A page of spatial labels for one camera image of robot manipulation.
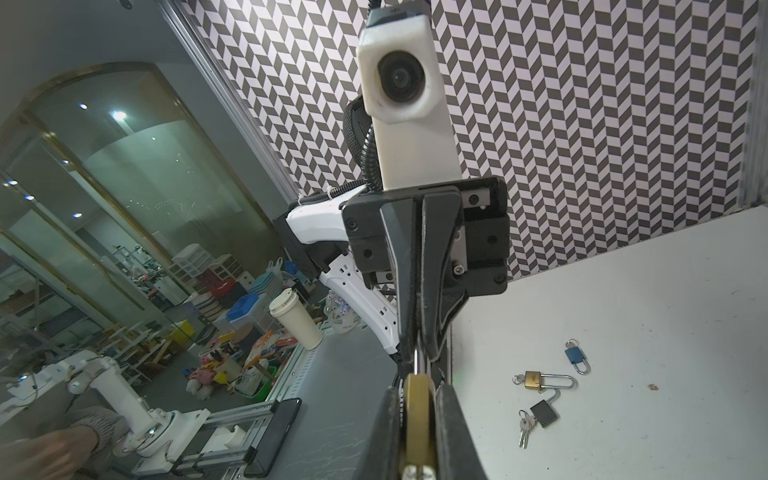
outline patterned wall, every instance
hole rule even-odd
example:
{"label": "patterned wall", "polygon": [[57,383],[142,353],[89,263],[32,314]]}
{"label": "patterned wall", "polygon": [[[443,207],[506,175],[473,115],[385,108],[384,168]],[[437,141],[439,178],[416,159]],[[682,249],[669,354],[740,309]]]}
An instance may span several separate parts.
{"label": "patterned wall", "polygon": [[[367,0],[178,0],[300,189],[360,176]],[[756,0],[433,0],[465,176],[502,175],[513,278],[731,213]]]}

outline camera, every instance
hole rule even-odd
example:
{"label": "camera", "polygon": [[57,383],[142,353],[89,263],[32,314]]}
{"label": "camera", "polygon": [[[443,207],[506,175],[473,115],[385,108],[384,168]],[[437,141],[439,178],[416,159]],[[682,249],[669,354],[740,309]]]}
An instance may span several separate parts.
{"label": "camera", "polygon": [[461,180],[429,5],[372,10],[357,64],[384,190]]}

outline camera lens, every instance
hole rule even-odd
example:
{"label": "camera lens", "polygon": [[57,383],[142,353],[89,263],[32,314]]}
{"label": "camera lens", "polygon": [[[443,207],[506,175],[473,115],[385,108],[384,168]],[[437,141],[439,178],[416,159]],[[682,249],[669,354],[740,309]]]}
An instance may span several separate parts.
{"label": "camera lens", "polygon": [[392,51],[379,62],[379,76],[387,97],[398,103],[413,100],[424,86],[424,69],[406,51]]}

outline white camera housing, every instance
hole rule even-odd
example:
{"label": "white camera housing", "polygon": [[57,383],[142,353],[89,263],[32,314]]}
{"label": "white camera housing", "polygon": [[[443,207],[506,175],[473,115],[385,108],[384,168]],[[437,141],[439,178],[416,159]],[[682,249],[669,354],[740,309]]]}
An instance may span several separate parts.
{"label": "white camera housing", "polygon": [[[394,51],[410,53],[424,70],[423,89],[406,103],[395,102],[382,89],[379,62]],[[384,190],[461,180],[429,16],[364,28],[357,64],[366,112],[376,133]]]}

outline gray wall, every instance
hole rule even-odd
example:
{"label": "gray wall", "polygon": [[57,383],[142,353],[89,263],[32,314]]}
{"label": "gray wall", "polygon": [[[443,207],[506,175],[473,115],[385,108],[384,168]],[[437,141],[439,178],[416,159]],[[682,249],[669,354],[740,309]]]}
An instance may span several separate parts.
{"label": "gray wall", "polygon": [[113,61],[158,64],[269,218],[287,205],[152,0],[0,2],[0,122],[47,80]]}

